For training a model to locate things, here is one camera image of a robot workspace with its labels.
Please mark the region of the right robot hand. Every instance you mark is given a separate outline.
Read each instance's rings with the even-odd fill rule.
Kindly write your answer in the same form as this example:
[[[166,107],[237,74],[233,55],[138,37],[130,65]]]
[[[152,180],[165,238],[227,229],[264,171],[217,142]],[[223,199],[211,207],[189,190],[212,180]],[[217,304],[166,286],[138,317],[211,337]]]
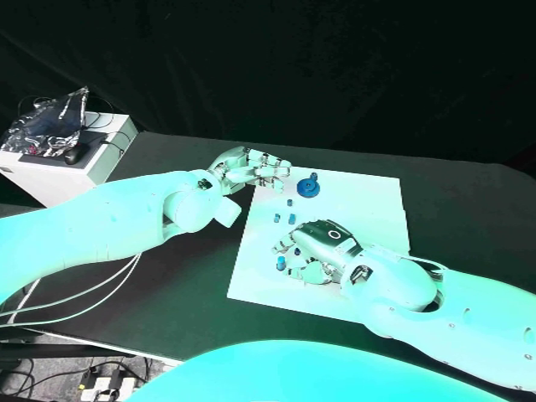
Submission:
[[[284,263],[279,270],[312,285],[368,280],[372,269],[361,262],[364,247],[352,232],[329,219],[300,224],[273,246],[276,255],[300,251],[299,266]]]

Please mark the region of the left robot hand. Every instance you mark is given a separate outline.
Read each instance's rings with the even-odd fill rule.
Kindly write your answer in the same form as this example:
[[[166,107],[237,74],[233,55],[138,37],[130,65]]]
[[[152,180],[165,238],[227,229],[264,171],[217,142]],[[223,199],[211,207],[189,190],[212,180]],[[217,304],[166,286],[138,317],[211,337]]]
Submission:
[[[284,192],[283,178],[292,173],[289,160],[248,147],[235,147],[214,160],[208,172],[220,181],[224,195],[241,191],[247,185],[272,188]]]

